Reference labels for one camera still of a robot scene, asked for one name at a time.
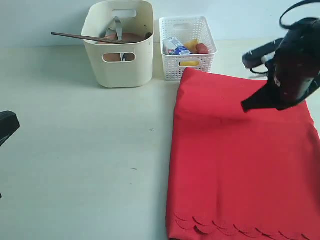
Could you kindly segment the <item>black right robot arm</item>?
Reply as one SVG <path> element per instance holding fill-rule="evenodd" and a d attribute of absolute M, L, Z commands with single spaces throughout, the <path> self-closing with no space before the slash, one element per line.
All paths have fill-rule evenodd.
<path fill-rule="evenodd" d="M 304 18 L 286 29 L 285 37 L 242 56 L 244 67 L 250 71 L 262 65 L 267 68 L 266 84 L 241 102 L 244 112 L 285 110 L 320 88 L 320 20 Z"/>

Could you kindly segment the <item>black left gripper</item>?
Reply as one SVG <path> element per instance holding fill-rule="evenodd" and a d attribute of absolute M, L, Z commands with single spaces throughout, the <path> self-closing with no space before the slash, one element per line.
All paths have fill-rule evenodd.
<path fill-rule="evenodd" d="M 17 115 L 12 111 L 0 113 L 0 147 L 20 128 Z"/>

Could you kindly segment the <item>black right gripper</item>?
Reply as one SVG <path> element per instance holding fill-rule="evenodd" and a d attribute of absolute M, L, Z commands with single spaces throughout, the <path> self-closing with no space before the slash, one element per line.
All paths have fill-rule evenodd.
<path fill-rule="evenodd" d="M 320 89 L 320 57 L 304 49 L 279 48 L 274 55 L 272 84 L 241 102 L 242 110 L 294 107 Z"/>

